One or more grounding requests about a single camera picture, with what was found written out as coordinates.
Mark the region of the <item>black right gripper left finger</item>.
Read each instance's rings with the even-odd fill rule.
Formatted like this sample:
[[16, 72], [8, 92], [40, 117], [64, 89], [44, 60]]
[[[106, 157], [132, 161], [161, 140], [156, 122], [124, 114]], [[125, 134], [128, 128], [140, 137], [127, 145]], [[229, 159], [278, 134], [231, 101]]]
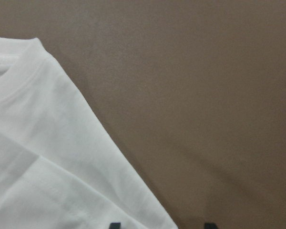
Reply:
[[112, 222], [109, 225], [109, 229], [121, 229], [121, 223], [120, 222]]

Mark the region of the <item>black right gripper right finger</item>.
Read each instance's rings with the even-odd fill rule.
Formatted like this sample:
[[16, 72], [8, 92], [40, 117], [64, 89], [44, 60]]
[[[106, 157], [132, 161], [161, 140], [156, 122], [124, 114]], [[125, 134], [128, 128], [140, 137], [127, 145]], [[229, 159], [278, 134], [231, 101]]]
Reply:
[[218, 229], [218, 226], [215, 223], [205, 222], [204, 229]]

